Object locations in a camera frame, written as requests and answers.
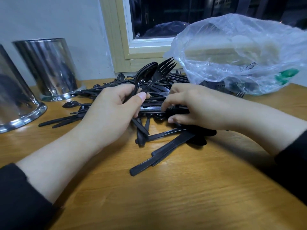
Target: forearm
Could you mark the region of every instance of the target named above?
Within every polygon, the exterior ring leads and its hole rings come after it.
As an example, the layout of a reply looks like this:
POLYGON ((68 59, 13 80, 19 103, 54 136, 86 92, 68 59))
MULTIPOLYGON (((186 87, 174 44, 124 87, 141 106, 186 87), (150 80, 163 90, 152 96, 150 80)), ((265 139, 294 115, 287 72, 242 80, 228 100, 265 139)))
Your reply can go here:
POLYGON ((90 142, 78 126, 16 165, 29 183, 54 203, 82 166, 102 148, 90 142))
POLYGON ((307 121, 254 102, 246 102, 236 121, 235 131, 257 142, 272 156, 284 150, 307 129, 307 121))

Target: person's left hand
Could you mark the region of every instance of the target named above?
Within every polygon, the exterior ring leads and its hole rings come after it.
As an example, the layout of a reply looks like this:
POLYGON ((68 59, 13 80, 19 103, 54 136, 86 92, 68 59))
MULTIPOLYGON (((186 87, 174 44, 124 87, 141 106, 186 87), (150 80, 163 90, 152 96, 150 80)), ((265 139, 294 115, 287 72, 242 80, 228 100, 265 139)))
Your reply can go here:
POLYGON ((128 128, 133 117, 137 117, 146 93, 140 92, 123 101, 134 89, 132 84, 105 88, 95 99, 76 129, 84 134, 88 143, 98 144, 99 149, 115 142, 128 128))

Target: fork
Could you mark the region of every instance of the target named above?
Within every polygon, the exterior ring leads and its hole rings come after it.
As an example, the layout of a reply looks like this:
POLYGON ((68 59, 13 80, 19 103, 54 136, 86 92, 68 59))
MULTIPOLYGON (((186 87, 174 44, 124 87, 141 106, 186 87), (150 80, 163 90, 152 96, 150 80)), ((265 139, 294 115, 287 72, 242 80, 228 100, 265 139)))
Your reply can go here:
POLYGON ((172 63, 173 61, 174 59, 172 60, 168 59, 159 64, 157 70, 155 71, 151 79, 151 82, 144 89, 142 89, 141 92, 148 93, 151 87, 156 82, 163 80, 166 77, 166 75, 169 74, 169 72, 176 66, 176 62, 172 63))
POLYGON ((236 97, 243 98, 244 95, 245 95, 245 92, 240 91, 239 93, 236 94, 236 97))

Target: person's right hand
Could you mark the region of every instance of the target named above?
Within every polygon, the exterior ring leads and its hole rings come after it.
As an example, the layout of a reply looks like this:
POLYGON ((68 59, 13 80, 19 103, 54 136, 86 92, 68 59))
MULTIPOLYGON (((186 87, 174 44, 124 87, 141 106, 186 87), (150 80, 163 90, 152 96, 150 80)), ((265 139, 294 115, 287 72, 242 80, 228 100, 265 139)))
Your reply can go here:
POLYGON ((173 84, 161 110, 169 106, 186 105, 190 114, 173 115, 169 123, 198 125, 215 130, 231 130, 250 101, 194 84, 173 84))

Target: metal container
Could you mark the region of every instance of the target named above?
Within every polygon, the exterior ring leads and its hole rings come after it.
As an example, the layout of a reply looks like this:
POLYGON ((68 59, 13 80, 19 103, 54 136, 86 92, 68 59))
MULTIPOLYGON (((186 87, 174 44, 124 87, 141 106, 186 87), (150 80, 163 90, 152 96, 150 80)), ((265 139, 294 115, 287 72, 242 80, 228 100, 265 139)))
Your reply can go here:
POLYGON ((36 80, 41 100, 69 99, 72 92, 85 88, 77 80, 75 65, 64 38, 15 41, 13 44, 36 80))
POLYGON ((0 133, 30 123, 46 110, 0 44, 0 133))

